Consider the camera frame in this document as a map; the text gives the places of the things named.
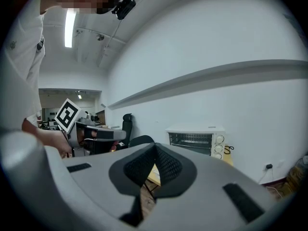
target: floor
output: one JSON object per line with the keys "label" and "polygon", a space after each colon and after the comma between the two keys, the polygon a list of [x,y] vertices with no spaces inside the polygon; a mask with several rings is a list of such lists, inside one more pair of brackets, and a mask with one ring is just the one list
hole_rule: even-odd
{"label": "floor", "polygon": [[[150,190],[152,190],[156,184],[152,183],[150,181],[146,181],[146,184]],[[280,188],[283,183],[277,183],[274,185],[271,185],[269,187],[274,187],[278,190],[279,194],[283,197],[283,193],[280,191]],[[153,193],[157,191],[160,187],[158,186],[153,190]],[[276,192],[275,189],[267,188],[267,190],[276,198],[276,200],[281,199],[280,195]],[[146,217],[150,214],[150,212],[153,210],[155,206],[155,202],[149,192],[146,190],[145,186],[143,185],[141,188],[141,208],[142,208],[142,214],[143,218],[146,219]]]}

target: background room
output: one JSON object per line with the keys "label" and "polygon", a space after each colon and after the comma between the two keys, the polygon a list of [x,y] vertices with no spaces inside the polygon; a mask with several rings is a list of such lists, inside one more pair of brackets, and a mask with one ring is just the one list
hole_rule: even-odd
{"label": "background room", "polygon": [[136,2],[121,24],[111,13],[78,14],[71,48],[66,11],[47,12],[45,119],[69,98],[128,129],[126,147],[142,135],[169,143],[166,129],[177,123],[223,126],[235,168],[260,184],[285,179],[308,149],[308,47],[288,8],[280,0]]}

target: chair backrest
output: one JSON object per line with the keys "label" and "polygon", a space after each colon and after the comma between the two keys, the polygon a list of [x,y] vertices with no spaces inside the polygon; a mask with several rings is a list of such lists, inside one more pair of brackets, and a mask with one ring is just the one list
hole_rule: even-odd
{"label": "chair backrest", "polygon": [[137,146],[140,144],[154,143],[154,140],[148,135],[142,135],[132,139],[129,143],[129,147]]}
{"label": "chair backrest", "polygon": [[132,128],[133,128],[132,115],[131,114],[124,115],[122,130],[126,132],[126,138],[122,140],[122,143],[124,143],[126,146],[128,146],[129,144]]}

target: black plug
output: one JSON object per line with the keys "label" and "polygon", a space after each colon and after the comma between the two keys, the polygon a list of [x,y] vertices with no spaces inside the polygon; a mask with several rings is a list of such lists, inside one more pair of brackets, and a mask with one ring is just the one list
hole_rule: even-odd
{"label": "black plug", "polygon": [[266,164],[265,165],[266,170],[271,169],[271,168],[273,168],[273,164]]}

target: gray plastic surface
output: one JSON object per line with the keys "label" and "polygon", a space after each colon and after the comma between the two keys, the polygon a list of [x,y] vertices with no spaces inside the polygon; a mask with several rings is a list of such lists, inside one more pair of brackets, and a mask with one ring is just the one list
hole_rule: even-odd
{"label": "gray plastic surface", "polygon": [[[134,197],[120,194],[109,179],[110,166],[148,144],[114,153],[62,160],[58,151],[21,132],[0,138],[1,164],[25,206],[54,230],[132,230],[118,220]],[[164,145],[194,162],[197,178],[179,197],[158,199],[139,230],[234,230],[246,225],[222,186],[238,183],[265,211],[274,198],[265,188],[225,162],[183,148]],[[67,166],[90,168],[69,173]]]}

